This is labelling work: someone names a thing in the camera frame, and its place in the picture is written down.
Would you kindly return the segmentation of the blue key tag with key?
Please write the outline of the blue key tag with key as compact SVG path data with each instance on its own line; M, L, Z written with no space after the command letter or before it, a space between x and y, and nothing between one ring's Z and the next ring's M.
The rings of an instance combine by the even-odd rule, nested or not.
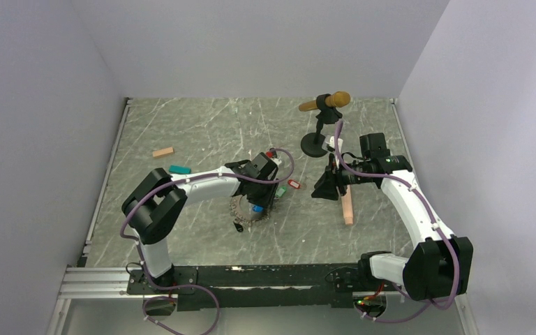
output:
M263 211L264 211L264 208L261 207L261 206L253 205L253 206L252 206L252 211L253 211L253 212L256 212L256 213L260 213L260 212L263 212Z

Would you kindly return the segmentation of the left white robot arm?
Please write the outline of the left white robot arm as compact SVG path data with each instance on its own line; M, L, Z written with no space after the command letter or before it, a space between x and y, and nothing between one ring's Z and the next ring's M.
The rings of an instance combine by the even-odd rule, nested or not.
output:
M265 153L253 160L227 163L195 174L152 170L124 200L121 210L136 233L140 255L148 272L145 284L156 293L172 284L174 264L167 237L182 210L214 198L245 198L249 206L268 209L278 187L278 163Z

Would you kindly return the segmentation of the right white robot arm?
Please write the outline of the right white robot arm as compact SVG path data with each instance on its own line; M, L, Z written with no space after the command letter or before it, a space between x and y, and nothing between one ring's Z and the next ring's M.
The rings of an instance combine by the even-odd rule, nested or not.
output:
M383 133L363 135L361 154L343 161L335 148L337 140L323 140L320 149L329 162L314 186L313 198L337 200L351 185L373 183L394 205L413 245L409 257L390 251L363 254L358 262L357 281L374 290L383 281L403 287L416 301L451 300L466 293L473 256L467 237L457 237L433 210L417 185L405 156L392 155Z

